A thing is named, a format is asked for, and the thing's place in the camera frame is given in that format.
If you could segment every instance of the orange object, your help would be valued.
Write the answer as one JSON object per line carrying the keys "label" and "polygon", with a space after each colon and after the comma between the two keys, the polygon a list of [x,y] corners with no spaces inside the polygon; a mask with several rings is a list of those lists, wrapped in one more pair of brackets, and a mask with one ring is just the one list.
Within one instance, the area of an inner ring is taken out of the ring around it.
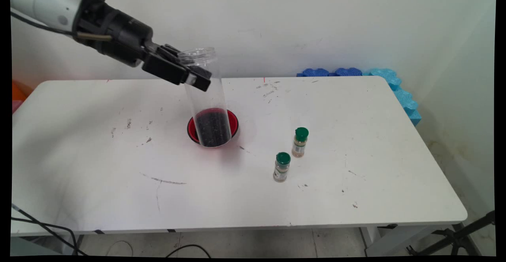
{"label": "orange object", "polygon": [[15,100],[20,100],[20,101],[26,100],[25,94],[23,94],[23,92],[21,92],[21,90],[14,83],[14,81],[12,82],[12,100],[13,101],[15,101]]}

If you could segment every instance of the light blue foam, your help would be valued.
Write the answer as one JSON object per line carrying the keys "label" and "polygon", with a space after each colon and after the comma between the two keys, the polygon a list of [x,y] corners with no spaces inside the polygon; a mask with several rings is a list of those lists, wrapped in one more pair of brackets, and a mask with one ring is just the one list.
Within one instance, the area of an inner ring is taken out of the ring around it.
{"label": "light blue foam", "polygon": [[410,115],[410,120],[412,121],[413,125],[416,126],[421,121],[421,115],[418,113],[417,110],[414,110],[413,113]]}
{"label": "light blue foam", "polygon": [[397,97],[397,100],[399,100],[401,106],[406,111],[406,114],[408,114],[408,116],[411,116],[411,114],[416,111],[416,108],[418,108],[418,103],[412,99],[412,94],[404,91],[400,86],[397,91],[394,91],[394,95]]}
{"label": "light blue foam", "polygon": [[365,75],[376,75],[383,77],[387,81],[392,91],[399,89],[399,86],[402,82],[402,80],[397,77],[397,73],[391,69],[370,69],[365,73]]}

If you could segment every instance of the blue foam block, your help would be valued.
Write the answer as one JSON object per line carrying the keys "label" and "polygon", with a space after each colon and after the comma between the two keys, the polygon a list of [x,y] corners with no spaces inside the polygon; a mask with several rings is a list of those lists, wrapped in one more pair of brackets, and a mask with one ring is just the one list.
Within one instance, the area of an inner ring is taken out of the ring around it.
{"label": "blue foam block", "polygon": [[416,111],[416,108],[418,108],[418,103],[412,99],[412,94],[404,91],[400,86],[399,89],[394,91],[394,94],[397,97],[397,100],[399,100],[403,109],[406,111],[406,114],[408,114],[408,116],[411,116],[413,112]]}
{"label": "blue foam block", "polygon": [[297,73],[297,77],[315,77],[315,76],[329,76],[329,71],[325,69],[306,69],[302,73]]}
{"label": "blue foam block", "polygon": [[371,69],[368,70],[365,75],[376,75],[383,77],[387,82],[392,91],[399,89],[402,80],[397,77],[397,73],[391,69]]}
{"label": "blue foam block", "polygon": [[410,120],[412,121],[413,125],[416,126],[421,121],[421,115],[418,113],[418,111],[414,110],[410,115]]}
{"label": "blue foam block", "polygon": [[356,68],[338,68],[334,74],[336,74],[336,76],[362,76],[362,71]]}

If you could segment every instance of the black cable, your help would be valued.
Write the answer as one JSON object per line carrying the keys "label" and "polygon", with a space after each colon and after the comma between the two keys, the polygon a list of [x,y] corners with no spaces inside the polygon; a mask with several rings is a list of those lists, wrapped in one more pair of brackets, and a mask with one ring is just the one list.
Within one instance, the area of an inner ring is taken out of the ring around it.
{"label": "black cable", "polygon": [[[77,247],[77,244],[76,244],[76,236],[74,235],[74,232],[70,230],[70,228],[65,228],[64,226],[56,226],[54,224],[46,224],[45,222],[39,222],[36,218],[32,217],[31,215],[27,214],[24,210],[21,210],[20,208],[18,208],[16,205],[12,204],[11,203],[11,207],[13,209],[15,209],[16,211],[18,211],[20,214],[24,215],[25,217],[31,219],[30,221],[27,220],[27,219],[18,219],[17,217],[11,217],[11,220],[12,221],[18,221],[18,222],[27,222],[29,224],[38,224],[39,226],[41,226],[42,228],[44,228],[47,232],[51,233],[54,237],[58,238],[61,242],[67,244],[68,246],[70,246],[72,249],[74,249],[75,251],[77,251],[78,253],[82,254],[82,255],[85,255],[87,256],[86,253],[84,253],[83,251],[80,251],[79,248]],[[70,233],[70,235],[72,236],[72,241],[74,242],[74,245],[70,244],[68,241],[66,241],[65,239],[63,239],[61,236],[59,236],[56,232],[50,230],[49,227],[52,227],[52,228],[59,228],[59,229],[62,229],[62,230],[66,230]],[[178,249],[172,251],[171,253],[169,253],[165,258],[168,258],[170,257],[172,254],[176,253],[177,251],[183,249],[183,248],[186,248],[186,247],[190,247],[190,246],[194,246],[194,247],[198,247],[200,249],[202,249],[202,251],[204,251],[204,253],[208,256],[208,258],[211,257],[211,255],[209,255],[209,253],[200,245],[197,245],[197,244],[188,244],[188,245],[185,245],[185,246],[181,246],[179,247]]]}
{"label": "black cable", "polygon": [[190,247],[190,246],[195,246],[195,247],[198,247],[200,249],[202,249],[202,251],[204,251],[206,253],[206,255],[208,256],[208,258],[211,257],[211,255],[209,255],[209,253],[200,245],[197,245],[197,244],[188,244],[188,245],[185,245],[185,246],[181,246],[179,247],[178,249],[176,249],[175,251],[172,251],[171,253],[169,253],[167,256],[165,256],[165,258],[168,258],[169,256],[171,256],[172,254],[176,253],[177,251],[183,249],[183,248],[186,248],[186,247]]}
{"label": "black cable", "polygon": [[12,11],[11,11],[11,16],[20,20],[20,21],[23,21],[31,26],[34,26],[36,28],[41,28],[43,30],[53,32],[53,33],[69,35],[72,37],[76,37],[78,39],[87,39],[87,40],[104,41],[104,42],[112,41],[112,36],[110,36],[110,35],[97,35],[97,34],[91,34],[91,33],[85,33],[85,32],[76,32],[74,34],[71,31],[60,30],[58,28],[51,28],[49,26],[39,24],[39,23],[31,21],[25,17],[22,17]]}
{"label": "black cable", "polygon": [[[11,217],[11,221],[27,222],[29,224],[38,224],[37,222],[33,222],[33,221],[29,220],[29,219],[18,219],[17,217]],[[45,226],[48,226],[50,228],[59,228],[59,229],[68,231],[70,233],[71,237],[72,237],[72,242],[74,242],[74,246],[77,245],[76,236],[74,235],[74,232],[71,231],[69,228],[65,228],[64,226],[56,226],[54,224],[46,224],[45,222],[41,222],[41,224],[43,224]]]}
{"label": "black cable", "polygon": [[72,249],[76,250],[78,253],[87,256],[87,254],[84,253],[83,251],[80,251],[79,248],[77,248],[76,245],[70,244],[68,241],[66,241],[61,236],[59,236],[56,232],[50,230],[47,226],[45,226],[44,223],[39,222],[36,218],[34,218],[31,215],[27,214],[24,210],[21,210],[20,208],[18,208],[16,205],[14,205],[12,203],[11,203],[11,207],[13,209],[15,209],[16,211],[18,211],[20,214],[24,215],[25,217],[31,219],[31,221],[29,221],[28,223],[30,223],[30,224],[38,224],[40,227],[44,228],[47,232],[51,233],[54,237],[56,237],[57,239],[59,239],[61,242],[67,244],[70,247],[72,247]]}
{"label": "black cable", "polygon": [[71,32],[71,31],[65,31],[65,30],[60,30],[58,28],[51,28],[49,26],[44,26],[42,24],[39,24],[39,23],[36,23],[34,21],[31,21],[31,20],[28,20],[26,19],[25,17],[21,17],[20,15],[14,13],[11,11],[11,16],[20,20],[20,21],[23,21],[31,26],[34,26],[34,27],[37,27],[37,28],[41,28],[43,30],[46,30],[46,31],[50,31],[50,32],[53,32],[53,33],[58,33],[58,34],[63,34],[63,35],[71,35],[73,36],[74,34]]}

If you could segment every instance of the floor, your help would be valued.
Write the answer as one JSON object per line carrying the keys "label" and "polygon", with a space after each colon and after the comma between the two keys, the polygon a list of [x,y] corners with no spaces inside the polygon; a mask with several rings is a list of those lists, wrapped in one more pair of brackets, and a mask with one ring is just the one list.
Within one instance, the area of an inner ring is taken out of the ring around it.
{"label": "floor", "polygon": [[[390,230],[380,228],[382,235]],[[428,235],[412,244],[417,251],[442,237]],[[96,256],[165,257],[186,244],[199,244],[213,258],[307,258],[361,257],[364,243],[359,228],[294,230],[212,231],[186,233],[86,235],[81,250]],[[450,246],[434,255],[449,255]],[[401,249],[395,256],[407,256]],[[467,255],[464,249],[459,255]],[[206,257],[201,249],[188,247],[171,257]]]}

